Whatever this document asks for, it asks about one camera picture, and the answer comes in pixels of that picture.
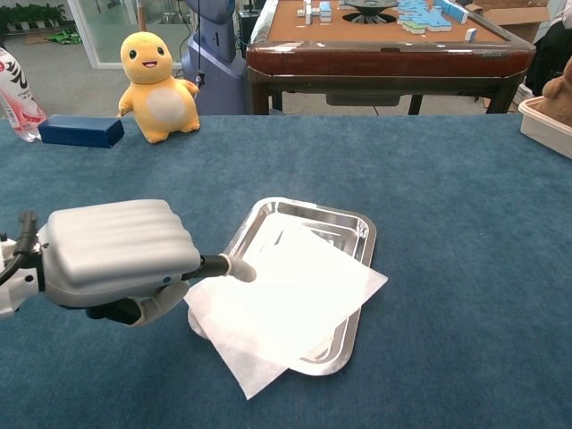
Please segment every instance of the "blue table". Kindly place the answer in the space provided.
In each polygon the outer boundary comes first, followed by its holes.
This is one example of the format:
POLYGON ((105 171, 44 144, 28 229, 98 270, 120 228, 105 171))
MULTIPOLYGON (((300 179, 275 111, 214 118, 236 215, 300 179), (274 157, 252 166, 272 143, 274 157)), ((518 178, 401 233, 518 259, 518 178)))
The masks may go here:
POLYGON ((572 161, 518 115, 205 117, 149 145, 29 144, 0 122, 0 226, 163 198, 205 254, 281 196, 369 216, 390 281, 337 374, 251 401, 187 307, 130 330, 27 301, 0 322, 0 427, 572 427, 572 161))

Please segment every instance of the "white paper towel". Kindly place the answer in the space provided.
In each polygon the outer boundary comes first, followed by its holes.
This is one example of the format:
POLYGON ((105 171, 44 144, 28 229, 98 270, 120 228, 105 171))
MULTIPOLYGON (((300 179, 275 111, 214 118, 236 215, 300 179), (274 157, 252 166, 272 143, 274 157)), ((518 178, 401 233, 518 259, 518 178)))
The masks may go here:
POLYGON ((247 399, 355 313, 387 277, 305 229, 245 260, 252 283, 203 280, 185 300, 247 399))

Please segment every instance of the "stuffed animal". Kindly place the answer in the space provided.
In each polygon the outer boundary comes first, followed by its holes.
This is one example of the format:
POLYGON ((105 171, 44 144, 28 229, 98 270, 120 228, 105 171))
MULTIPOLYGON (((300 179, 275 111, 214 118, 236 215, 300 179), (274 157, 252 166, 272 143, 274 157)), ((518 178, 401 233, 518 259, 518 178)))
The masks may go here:
POLYGON ((133 111, 149 143, 164 141, 171 132, 200 128, 193 98, 198 88, 171 75, 171 54, 160 37, 145 31, 131 34, 123 41, 121 58, 131 84, 119 101, 118 117, 133 111))
POLYGON ((544 85, 543 96, 537 110, 572 127, 572 58, 568 60, 562 76, 544 85))

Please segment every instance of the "metal tray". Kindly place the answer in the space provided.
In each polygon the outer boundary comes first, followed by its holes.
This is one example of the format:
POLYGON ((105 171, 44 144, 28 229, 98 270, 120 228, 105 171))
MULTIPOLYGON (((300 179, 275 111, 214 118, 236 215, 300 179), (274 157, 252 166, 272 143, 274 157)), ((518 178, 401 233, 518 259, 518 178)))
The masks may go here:
MULTIPOLYGON (((370 266, 377 231, 372 221, 361 214, 318 206, 287 198, 258 201, 237 230, 224 253, 243 257, 274 246, 286 227, 302 225, 336 248, 370 266)), ((338 326, 330 338, 290 369, 308 375, 333 374, 349 361, 358 330, 359 312, 338 326)))

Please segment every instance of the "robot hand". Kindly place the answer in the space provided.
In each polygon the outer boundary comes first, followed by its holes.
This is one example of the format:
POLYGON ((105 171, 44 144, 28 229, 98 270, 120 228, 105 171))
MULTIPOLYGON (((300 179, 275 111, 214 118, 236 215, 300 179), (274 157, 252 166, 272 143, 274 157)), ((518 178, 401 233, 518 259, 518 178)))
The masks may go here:
POLYGON ((256 278, 241 259, 201 256, 161 200, 57 211, 39 231, 36 216, 26 212, 21 224, 18 241, 0 237, 0 317, 44 292, 56 305, 85 309, 91 318, 142 326, 182 300, 187 280, 256 278))

